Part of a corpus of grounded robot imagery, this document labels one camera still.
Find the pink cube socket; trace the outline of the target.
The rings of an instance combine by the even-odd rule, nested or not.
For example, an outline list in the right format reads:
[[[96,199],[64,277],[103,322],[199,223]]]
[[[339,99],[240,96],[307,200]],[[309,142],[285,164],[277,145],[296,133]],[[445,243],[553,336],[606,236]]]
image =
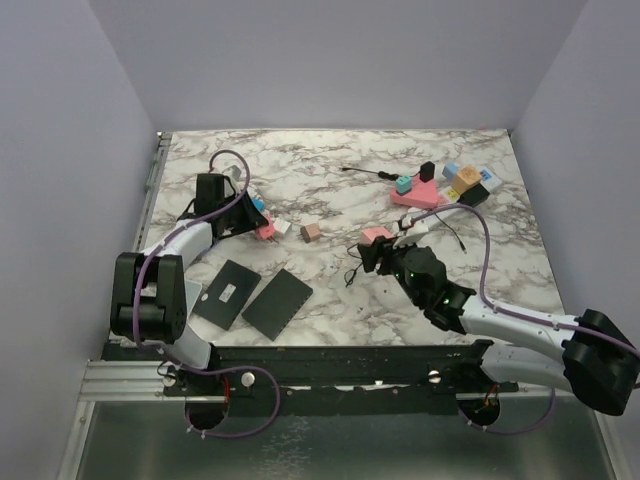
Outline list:
[[[393,234],[384,227],[370,227],[361,231],[359,244],[369,246],[378,238],[391,239]]]

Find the pink square plug adapter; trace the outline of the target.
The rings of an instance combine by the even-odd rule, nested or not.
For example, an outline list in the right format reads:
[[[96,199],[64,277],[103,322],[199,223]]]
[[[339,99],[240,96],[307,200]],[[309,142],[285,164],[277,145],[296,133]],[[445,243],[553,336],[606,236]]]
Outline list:
[[[266,217],[266,220],[267,220],[267,224],[264,226],[258,227],[255,230],[255,234],[259,240],[273,242],[276,236],[276,228],[270,217]]]

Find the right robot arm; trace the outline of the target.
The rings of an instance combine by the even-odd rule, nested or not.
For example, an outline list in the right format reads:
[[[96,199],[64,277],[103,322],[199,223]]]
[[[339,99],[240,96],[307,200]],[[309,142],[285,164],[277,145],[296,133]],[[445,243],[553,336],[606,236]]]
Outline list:
[[[639,377],[639,352],[605,314],[543,315],[483,299],[449,280],[428,247],[377,237],[357,250],[365,272],[393,276],[411,303],[443,331],[495,339],[483,357],[459,367],[461,383],[525,382],[572,393],[600,413],[624,413]]]

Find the blue plug adapter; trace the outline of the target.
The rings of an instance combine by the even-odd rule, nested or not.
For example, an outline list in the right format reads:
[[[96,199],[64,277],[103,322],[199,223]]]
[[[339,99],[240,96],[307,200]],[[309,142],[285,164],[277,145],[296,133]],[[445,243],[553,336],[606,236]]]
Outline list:
[[[265,206],[264,206],[264,202],[258,198],[253,198],[252,199],[253,205],[254,207],[257,209],[258,212],[260,213],[264,213],[265,212]]]

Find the white plug adapter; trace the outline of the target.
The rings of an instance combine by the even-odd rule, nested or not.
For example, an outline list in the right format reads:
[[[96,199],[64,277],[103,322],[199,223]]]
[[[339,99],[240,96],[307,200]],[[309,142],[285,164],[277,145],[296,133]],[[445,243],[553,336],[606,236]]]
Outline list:
[[[275,218],[273,220],[273,227],[275,234],[279,237],[286,236],[287,233],[291,230],[292,224],[282,218]]]

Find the small black charger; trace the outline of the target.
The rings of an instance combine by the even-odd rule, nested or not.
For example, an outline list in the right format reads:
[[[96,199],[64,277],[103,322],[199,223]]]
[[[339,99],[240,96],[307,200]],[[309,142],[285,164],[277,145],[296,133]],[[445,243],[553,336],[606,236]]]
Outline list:
[[[427,161],[420,166],[419,179],[423,183],[430,182],[435,176],[435,164],[431,161]]]

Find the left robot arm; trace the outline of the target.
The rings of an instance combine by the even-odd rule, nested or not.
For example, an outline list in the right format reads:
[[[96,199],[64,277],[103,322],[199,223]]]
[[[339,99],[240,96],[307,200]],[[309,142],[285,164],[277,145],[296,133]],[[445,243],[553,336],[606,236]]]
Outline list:
[[[233,177],[198,175],[195,198],[170,232],[142,251],[117,257],[111,332],[181,364],[195,392],[214,392],[221,380],[214,347],[187,325],[202,286],[186,280],[185,271],[219,241],[268,224]]]

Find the beige pink USB charger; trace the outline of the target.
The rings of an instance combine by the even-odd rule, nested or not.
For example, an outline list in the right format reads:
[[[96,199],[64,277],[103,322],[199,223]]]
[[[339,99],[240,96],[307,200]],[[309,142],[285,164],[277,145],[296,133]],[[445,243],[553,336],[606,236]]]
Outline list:
[[[300,228],[300,233],[305,243],[317,241],[322,235],[317,223],[302,226]]]

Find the teal charger plug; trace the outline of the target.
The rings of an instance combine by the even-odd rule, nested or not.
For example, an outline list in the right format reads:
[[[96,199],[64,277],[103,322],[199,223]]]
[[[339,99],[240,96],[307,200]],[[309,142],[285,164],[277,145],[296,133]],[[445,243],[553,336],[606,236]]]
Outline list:
[[[398,195],[403,196],[410,192],[413,187],[413,178],[411,176],[399,176],[395,180],[395,191]]]

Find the pink triangular power strip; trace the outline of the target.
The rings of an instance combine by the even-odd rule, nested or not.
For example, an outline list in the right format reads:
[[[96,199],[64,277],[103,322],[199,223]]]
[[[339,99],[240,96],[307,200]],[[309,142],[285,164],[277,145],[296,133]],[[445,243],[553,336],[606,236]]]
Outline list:
[[[437,185],[434,180],[429,182],[414,182],[409,192],[404,195],[397,193],[393,188],[389,194],[393,204],[428,210],[438,205],[439,195]]]

